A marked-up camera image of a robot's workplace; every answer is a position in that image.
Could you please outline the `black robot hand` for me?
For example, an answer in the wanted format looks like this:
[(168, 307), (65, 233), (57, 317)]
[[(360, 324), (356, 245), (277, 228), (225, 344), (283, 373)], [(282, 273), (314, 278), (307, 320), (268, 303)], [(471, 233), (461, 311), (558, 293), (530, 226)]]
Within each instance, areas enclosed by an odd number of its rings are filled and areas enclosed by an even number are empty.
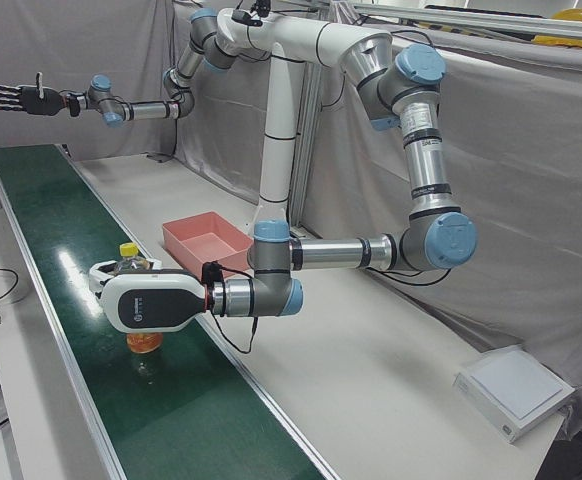
[(57, 90), (44, 87), (43, 73), (37, 72), (34, 85), (0, 84), (0, 110), (25, 112), (30, 115), (54, 116), (68, 106)]

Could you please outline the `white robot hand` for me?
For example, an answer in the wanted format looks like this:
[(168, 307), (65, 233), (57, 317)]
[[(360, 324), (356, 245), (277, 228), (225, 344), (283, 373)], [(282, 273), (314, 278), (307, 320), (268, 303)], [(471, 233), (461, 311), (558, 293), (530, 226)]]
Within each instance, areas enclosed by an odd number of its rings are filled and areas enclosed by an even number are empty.
[(89, 289), (111, 325), (123, 333), (177, 332), (208, 309), (207, 289), (185, 269), (164, 269), (158, 259), (148, 270), (116, 274), (116, 262), (89, 269)]

